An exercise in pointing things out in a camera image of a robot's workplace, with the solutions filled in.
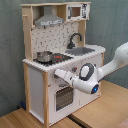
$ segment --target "wooden table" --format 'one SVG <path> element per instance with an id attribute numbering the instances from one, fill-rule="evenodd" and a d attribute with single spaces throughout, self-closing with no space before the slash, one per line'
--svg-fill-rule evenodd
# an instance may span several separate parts
<path id="1" fill-rule="evenodd" d="M 14 111 L 0 118 L 0 128 L 44 128 L 37 119 L 23 109 Z M 52 125 L 50 128 L 81 128 L 69 118 Z"/>
<path id="2" fill-rule="evenodd" d="M 101 97 L 71 117 L 87 128 L 116 128 L 128 118 L 128 89 L 102 81 Z"/>

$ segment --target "faucet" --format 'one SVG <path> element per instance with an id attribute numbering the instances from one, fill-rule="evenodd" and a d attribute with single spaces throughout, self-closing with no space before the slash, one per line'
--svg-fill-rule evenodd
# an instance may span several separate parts
<path id="1" fill-rule="evenodd" d="M 71 38 L 70 38 L 70 43 L 68 44 L 67 48 L 68 49 L 72 49 L 73 47 L 75 47 L 75 44 L 73 44 L 72 39 L 75 35 L 79 35 L 80 36 L 80 41 L 82 41 L 82 35 L 80 33 L 74 33 Z"/>

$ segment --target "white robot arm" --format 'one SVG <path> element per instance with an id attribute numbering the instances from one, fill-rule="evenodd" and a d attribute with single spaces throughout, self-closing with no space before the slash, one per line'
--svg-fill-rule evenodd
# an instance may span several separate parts
<path id="1" fill-rule="evenodd" d="M 121 45 L 115 51 L 114 59 L 101 68 L 90 63 L 81 67 L 79 76 L 71 72 L 57 69 L 55 75 L 64 79 L 69 86 L 87 94 L 94 94 L 99 87 L 99 81 L 106 75 L 128 64 L 128 42 Z"/>

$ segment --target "backsplash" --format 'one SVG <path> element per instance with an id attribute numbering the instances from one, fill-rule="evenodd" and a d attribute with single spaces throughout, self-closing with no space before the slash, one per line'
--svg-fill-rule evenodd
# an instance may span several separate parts
<path id="1" fill-rule="evenodd" d="M 45 50 L 66 50 L 73 33 L 78 33 L 79 22 L 68 22 L 46 27 L 35 27 L 31 32 L 32 51 L 35 58 L 37 52 Z M 73 38 L 73 43 L 78 46 L 78 36 Z"/>

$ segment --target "oven window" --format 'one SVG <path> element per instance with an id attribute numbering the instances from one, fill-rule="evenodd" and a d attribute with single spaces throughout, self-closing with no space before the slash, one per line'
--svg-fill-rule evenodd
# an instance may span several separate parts
<path id="1" fill-rule="evenodd" d="M 73 88 L 66 87 L 56 92 L 56 111 L 73 103 Z"/>
<path id="2" fill-rule="evenodd" d="M 81 7 L 72 7 L 72 17 L 80 16 Z"/>

